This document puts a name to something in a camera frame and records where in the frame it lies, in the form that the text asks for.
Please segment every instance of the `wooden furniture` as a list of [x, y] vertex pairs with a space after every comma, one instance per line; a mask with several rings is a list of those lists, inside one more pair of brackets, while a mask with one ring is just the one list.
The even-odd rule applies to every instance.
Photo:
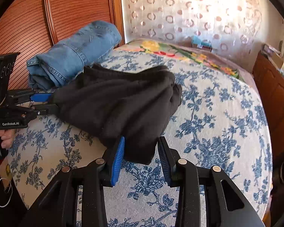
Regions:
[[254, 80], [266, 114], [273, 159], [284, 154], [284, 77], [274, 63], [259, 53], [253, 68]]
[[21, 52], [9, 89], [28, 87], [26, 60], [95, 20], [115, 24], [124, 38], [121, 0], [15, 0], [0, 19], [0, 54]]

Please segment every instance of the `black fleece garment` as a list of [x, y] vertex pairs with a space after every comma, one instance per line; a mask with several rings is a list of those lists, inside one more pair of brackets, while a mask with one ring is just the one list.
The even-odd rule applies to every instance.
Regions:
[[126, 73], [93, 65], [56, 90], [50, 102], [59, 106], [60, 119], [98, 137], [106, 147], [124, 136], [124, 159], [149, 164], [181, 94], [166, 66]]

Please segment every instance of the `human hand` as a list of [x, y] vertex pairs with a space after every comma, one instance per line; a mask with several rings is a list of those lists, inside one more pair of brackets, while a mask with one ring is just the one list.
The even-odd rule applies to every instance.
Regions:
[[0, 137], [2, 140], [2, 148], [10, 148], [15, 139], [15, 130], [0, 130]]

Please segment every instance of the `black device mount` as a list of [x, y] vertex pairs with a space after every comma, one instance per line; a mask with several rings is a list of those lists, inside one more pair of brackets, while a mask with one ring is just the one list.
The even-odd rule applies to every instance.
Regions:
[[[28, 123], [38, 115], [58, 112], [58, 106], [55, 104], [41, 104], [31, 107], [17, 106], [32, 100], [45, 102], [51, 95], [51, 93], [36, 93], [33, 89], [8, 90], [8, 82], [19, 54], [0, 55], [0, 130], [26, 128]], [[6, 149], [2, 149], [1, 142], [0, 139], [0, 155], [5, 157], [8, 152]]]
[[[200, 227], [200, 185], [205, 189], [207, 227], [264, 227], [251, 204], [220, 167], [201, 168], [181, 159], [164, 137], [159, 138], [158, 146], [166, 151], [166, 156], [160, 158], [162, 167], [170, 165], [170, 173], [164, 173], [164, 177], [169, 177], [167, 184], [180, 187], [175, 227]], [[79, 185], [83, 185], [82, 227], [107, 227], [103, 186], [111, 185], [103, 175], [107, 175], [108, 154], [111, 156], [110, 150], [86, 167], [63, 167], [19, 227], [75, 227]]]

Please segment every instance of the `blue floral pattern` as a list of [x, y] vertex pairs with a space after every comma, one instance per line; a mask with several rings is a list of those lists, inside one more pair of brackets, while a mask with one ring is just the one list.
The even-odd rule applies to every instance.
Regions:
[[[271, 189], [272, 154], [264, 109], [256, 91], [222, 72], [185, 60], [143, 52], [113, 50], [102, 66], [138, 72], [166, 65], [182, 85], [182, 103], [164, 131], [171, 148], [195, 165], [219, 165], [245, 194], [259, 216]], [[8, 159], [26, 206], [65, 165], [77, 168], [102, 156], [99, 140], [54, 116], [40, 117], [17, 131]], [[79, 188], [77, 226], [82, 226], [83, 187]], [[114, 188], [104, 188], [109, 227], [175, 225], [179, 188], [164, 180], [156, 151], [150, 165], [124, 161]], [[201, 222], [206, 226], [204, 187]]]

